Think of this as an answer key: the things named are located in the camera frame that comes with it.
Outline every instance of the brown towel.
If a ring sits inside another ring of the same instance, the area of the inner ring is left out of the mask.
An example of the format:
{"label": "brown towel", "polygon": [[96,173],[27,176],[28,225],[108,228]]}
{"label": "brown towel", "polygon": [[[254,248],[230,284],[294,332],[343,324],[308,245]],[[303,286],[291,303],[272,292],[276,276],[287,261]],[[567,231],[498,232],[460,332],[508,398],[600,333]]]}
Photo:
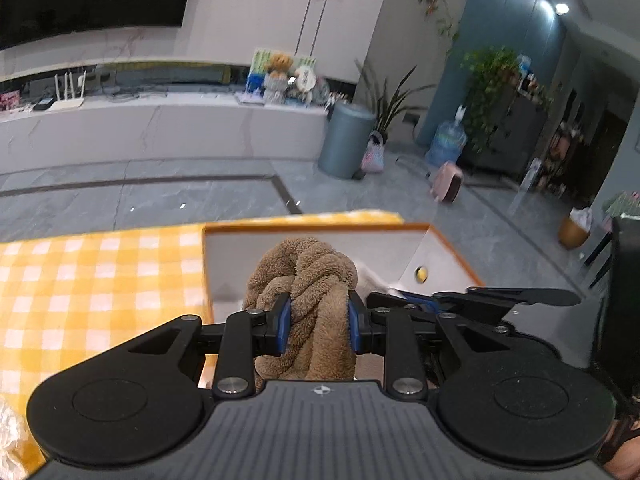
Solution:
{"label": "brown towel", "polygon": [[271,310],[290,292],[291,328],[281,357],[255,359],[256,386],[263,379],[353,379],[347,302],[357,282],[353,262],[315,238],[286,238],[262,257],[243,308]]}

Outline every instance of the black circular joint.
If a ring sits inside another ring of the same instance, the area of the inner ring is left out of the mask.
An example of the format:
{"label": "black circular joint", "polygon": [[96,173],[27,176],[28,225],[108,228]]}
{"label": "black circular joint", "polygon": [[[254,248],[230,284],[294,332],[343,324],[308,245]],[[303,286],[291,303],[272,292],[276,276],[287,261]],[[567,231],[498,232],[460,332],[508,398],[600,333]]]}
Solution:
{"label": "black circular joint", "polygon": [[177,367],[154,358],[129,354],[104,367],[88,361],[38,386],[27,419],[45,455],[80,467],[120,467],[188,438],[202,420],[202,397]]}
{"label": "black circular joint", "polygon": [[103,379],[82,386],[73,406],[80,415],[97,422],[130,418],[146,405],[144,386],[123,379]]}
{"label": "black circular joint", "polygon": [[477,354],[440,388],[437,415],[488,460],[561,466],[596,453],[614,401],[586,373],[546,356]]}

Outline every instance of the gray cylindrical bin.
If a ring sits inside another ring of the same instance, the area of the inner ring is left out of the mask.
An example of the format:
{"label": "gray cylindrical bin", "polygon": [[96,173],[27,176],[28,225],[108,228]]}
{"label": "gray cylindrical bin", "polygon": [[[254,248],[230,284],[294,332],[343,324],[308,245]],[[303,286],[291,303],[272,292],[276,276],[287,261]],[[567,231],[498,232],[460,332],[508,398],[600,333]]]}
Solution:
{"label": "gray cylindrical bin", "polygon": [[318,168],[332,176],[351,178],[360,168],[376,117],[362,106],[337,103],[328,121]]}

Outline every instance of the brown wastebasket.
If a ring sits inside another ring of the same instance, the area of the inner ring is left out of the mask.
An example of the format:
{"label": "brown wastebasket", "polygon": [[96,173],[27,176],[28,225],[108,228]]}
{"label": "brown wastebasket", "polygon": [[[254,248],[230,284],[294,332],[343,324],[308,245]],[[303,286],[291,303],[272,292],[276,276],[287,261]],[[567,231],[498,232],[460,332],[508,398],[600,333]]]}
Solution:
{"label": "brown wastebasket", "polygon": [[567,249],[580,247],[587,241],[587,238],[589,238],[589,232],[585,231],[569,217],[562,220],[558,231],[558,240]]}

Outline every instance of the marble floor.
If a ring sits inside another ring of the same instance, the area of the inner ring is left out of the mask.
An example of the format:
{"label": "marble floor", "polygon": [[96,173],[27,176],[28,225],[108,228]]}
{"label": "marble floor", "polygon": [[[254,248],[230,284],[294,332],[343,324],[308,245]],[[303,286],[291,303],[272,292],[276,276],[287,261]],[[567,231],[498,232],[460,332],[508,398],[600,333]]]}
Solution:
{"label": "marble floor", "polygon": [[312,162],[152,160],[87,164],[0,175],[0,241],[189,222],[376,208],[434,224],[493,286],[553,286],[590,294],[582,259],[602,233],[575,251],[557,239],[570,206],[470,178],[453,204],[438,204],[418,158],[386,154],[386,170],[339,180]]}

